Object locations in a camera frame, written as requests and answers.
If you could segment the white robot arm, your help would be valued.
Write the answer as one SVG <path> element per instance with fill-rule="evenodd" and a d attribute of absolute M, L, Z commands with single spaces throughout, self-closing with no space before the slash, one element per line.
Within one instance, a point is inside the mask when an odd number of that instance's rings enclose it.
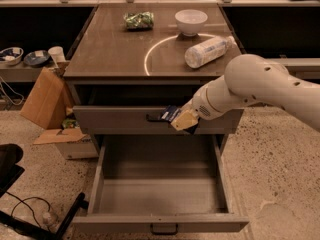
<path fill-rule="evenodd" d="M 178 131 L 230 110 L 265 103 L 320 131 L 320 85 L 289 74 L 285 66 L 258 55 L 233 58 L 224 75 L 199 88 L 171 125 Z"/>

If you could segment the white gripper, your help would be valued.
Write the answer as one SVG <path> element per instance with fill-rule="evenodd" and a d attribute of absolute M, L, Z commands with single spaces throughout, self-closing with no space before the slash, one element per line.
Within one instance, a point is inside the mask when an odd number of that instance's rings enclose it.
<path fill-rule="evenodd" d="M 186 130 L 198 124 L 198 119 L 213 120 L 233 109 L 256 103 L 252 97 L 241 97 L 231 92 L 223 76 L 210 81 L 197 90 L 186 104 L 174 112 L 171 125 L 177 130 Z"/>

